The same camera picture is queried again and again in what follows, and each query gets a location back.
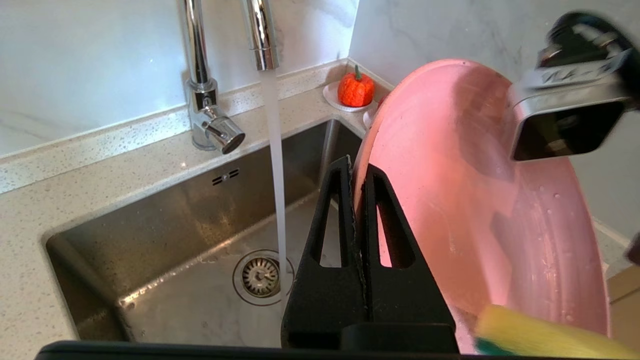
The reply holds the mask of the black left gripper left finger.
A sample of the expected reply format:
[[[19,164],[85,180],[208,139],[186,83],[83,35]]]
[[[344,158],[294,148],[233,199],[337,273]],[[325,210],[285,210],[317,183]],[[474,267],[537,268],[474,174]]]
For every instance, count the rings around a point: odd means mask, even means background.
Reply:
[[[280,328],[286,349],[340,349],[343,329],[367,317],[361,247],[355,230],[352,162],[332,162],[322,180],[318,202]],[[330,201],[338,200],[338,244],[341,265],[321,265]]]

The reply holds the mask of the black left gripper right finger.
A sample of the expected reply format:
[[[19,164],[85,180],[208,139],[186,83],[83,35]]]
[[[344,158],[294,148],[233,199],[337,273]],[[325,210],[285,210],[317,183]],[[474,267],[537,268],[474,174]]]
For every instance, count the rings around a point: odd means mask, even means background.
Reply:
[[[368,166],[362,198],[366,322],[361,350],[457,353],[456,324],[386,173]]]

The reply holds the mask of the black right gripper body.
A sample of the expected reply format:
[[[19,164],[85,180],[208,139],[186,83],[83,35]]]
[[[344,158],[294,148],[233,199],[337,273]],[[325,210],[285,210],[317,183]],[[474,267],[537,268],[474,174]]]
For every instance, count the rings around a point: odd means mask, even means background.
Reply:
[[[631,239],[625,252],[626,259],[635,266],[640,266],[640,233],[637,232]]]

